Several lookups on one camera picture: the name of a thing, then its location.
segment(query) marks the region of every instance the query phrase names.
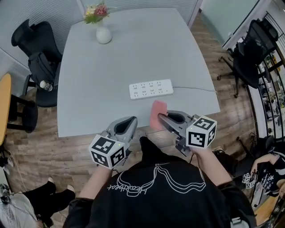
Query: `chair armrest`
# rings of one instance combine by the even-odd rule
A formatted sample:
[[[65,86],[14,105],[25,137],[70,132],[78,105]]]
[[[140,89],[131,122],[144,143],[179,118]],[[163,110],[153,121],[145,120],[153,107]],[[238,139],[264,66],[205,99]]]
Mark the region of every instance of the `chair armrest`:
[[[244,56],[244,45],[243,43],[237,43],[237,49],[239,51],[239,53]]]

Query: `flower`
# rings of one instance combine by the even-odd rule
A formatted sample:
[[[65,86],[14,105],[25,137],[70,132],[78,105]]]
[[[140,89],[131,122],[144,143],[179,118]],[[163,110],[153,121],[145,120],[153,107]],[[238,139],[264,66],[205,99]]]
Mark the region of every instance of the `flower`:
[[[97,5],[88,6],[84,18],[85,23],[95,24],[103,20],[103,18],[109,16],[108,10],[109,8],[105,5],[104,2],[101,2]]]
[[[108,14],[108,8],[105,5],[99,5],[96,7],[94,14],[106,16]]]

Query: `flower vase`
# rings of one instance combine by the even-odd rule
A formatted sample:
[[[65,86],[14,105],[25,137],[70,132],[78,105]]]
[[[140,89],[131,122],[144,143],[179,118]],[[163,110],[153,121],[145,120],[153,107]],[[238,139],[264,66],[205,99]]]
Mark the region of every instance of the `flower vase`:
[[[112,33],[111,31],[104,26],[103,20],[96,23],[97,29],[96,29],[96,38],[98,43],[100,44],[107,44],[112,39]]]

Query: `gray table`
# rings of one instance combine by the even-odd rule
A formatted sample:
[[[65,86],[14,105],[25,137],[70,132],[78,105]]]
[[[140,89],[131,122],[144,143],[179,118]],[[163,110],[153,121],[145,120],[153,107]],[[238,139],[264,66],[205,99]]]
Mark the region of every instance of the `gray table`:
[[[113,33],[106,45],[96,41],[96,25],[74,24],[65,45],[59,77],[59,137],[93,134],[121,117],[138,117],[148,126],[152,103],[189,115],[220,111],[214,92],[174,88],[169,96],[131,100],[129,84],[171,79],[173,87],[214,86],[189,28],[174,8],[142,8],[110,14]]]

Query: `white power strip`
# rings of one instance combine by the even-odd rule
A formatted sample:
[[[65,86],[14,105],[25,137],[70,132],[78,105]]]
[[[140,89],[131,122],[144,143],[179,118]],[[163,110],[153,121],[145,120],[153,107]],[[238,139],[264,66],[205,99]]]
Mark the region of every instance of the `white power strip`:
[[[129,85],[132,100],[164,96],[173,93],[170,79],[146,81]]]

